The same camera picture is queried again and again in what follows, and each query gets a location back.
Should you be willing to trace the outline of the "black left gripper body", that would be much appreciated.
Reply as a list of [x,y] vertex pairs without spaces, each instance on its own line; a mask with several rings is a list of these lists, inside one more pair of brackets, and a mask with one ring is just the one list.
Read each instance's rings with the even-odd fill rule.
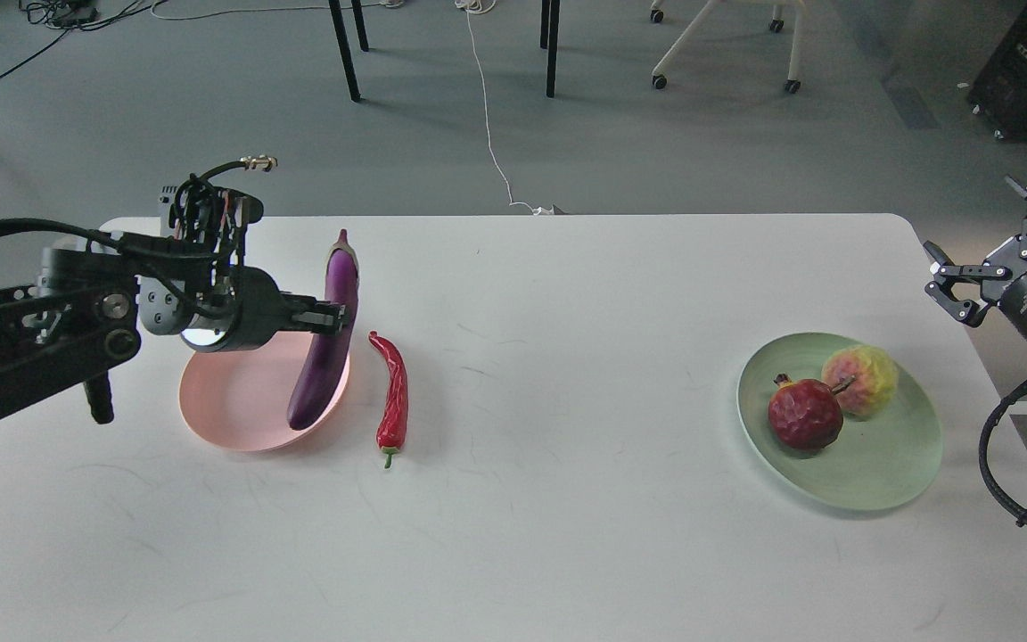
[[223,318],[197,317],[181,334],[182,341],[196,352],[255,350],[272,340],[275,333],[296,313],[296,301],[268,272],[245,267],[236,277],[233,308]]

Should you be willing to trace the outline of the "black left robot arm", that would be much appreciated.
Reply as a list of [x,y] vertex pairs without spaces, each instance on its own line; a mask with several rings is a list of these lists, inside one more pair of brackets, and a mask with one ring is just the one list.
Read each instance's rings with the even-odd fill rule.
[[0,239],[49,232],[33,284],[0,288],[0,420],[42,399],[85,387],[97,423],[113,420],[110,371],[134,358],[140,332],[179,334],[196,352],[255,350],[280,332],[311,334],[288,406],[305,430],[339,389],[357,317],[357,255],[346,231],[327,252],[321,300],[293,295],[245,263],[260,199],[216,186],[231,169],[276,167],[266,155],[189,175],[160,191],[160,232],[86,230],[48,219],[0,219]]

